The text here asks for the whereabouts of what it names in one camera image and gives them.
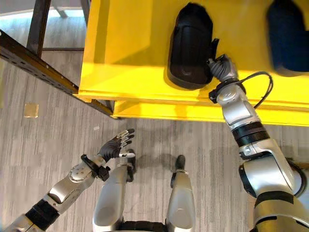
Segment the black band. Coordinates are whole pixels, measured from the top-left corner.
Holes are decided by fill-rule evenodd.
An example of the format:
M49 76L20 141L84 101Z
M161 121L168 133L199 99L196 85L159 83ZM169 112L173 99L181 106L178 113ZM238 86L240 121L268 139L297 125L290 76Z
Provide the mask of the black band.
M259 131L266 131L261 122L252 122L232 130L235 140Z
M239 147L270 138L261 122L245 124L232 130L232 133Z
M152 231L167 232L167 227L161 222L126 221L121 225L121 231Z
M281 200L281 201L294 204L294 195L284 192L284 191L264 192L257 197L254 207L257 207L259 203L262 203L268 200Z
M238 144L239 147L245 146L247 144L255 143L264 139L269 139L270 136L267 133L267 131L259 131L255 132L249 135L246 135L244 137L241 137L236 140L236 143Z
M45 231L56 221L59 213L48 202L40 200L26 213L26 217Z

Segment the metal shelf frame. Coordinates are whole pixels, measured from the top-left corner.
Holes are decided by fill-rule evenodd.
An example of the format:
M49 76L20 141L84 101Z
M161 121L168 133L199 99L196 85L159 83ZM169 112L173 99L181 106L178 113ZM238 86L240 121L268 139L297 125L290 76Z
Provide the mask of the metal shelf frame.
M112 109L99 101L92 100L91 102L84 102L73 96L73 94L78 94L79 87L41 59L42 51L45 50L43 49L43 41L50 4L51 0L36 0L27 47L24 47L0 29L0 58L113 118ZM89 0L81 0L81 4L85 21L87 22L90 2ZM71 51L72 49L58 48L53 50Z

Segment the black robotic glove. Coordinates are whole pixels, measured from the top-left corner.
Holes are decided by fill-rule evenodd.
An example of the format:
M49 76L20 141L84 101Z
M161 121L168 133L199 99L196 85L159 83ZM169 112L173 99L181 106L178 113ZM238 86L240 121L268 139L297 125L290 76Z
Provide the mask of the black robotic glove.
M105 162L108 162L111 158L119 158L119 157L135 157L133 152L125 151L122 152L122 148L132 143L130 139L134 137L134 129L128 129L123 132L117 134L114 138L109 140L106 144L101 147L98 152L101 155Z

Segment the metal bracket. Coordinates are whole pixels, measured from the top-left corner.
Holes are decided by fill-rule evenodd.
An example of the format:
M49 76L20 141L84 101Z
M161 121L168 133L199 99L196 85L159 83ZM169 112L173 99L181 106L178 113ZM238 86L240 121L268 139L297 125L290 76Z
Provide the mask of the metal bracket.
M78 93L77 85L75 85L68 78L64 77L40 57L30 52L2 30L0 30L0 58L19 67L45 83L61 90L62 92L69 94L75 99L78 99L73 96L73 94ZM83 103L97 109L107 116L112 115L112 111L97 100L92 100L90 103Z

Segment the black arm joint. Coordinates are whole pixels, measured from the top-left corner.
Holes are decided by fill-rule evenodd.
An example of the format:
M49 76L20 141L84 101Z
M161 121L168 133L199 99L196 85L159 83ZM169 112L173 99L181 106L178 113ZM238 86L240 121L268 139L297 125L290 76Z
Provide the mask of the black arm joint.
M87 155L81 156L82 161L91 169L93 177L98 177L99 179L106 181L110 177L109 167L97 166L92 160L88 159Z
M59 213L48 202L40 200L27 213L29 218L37 227L45 231L59 217Z

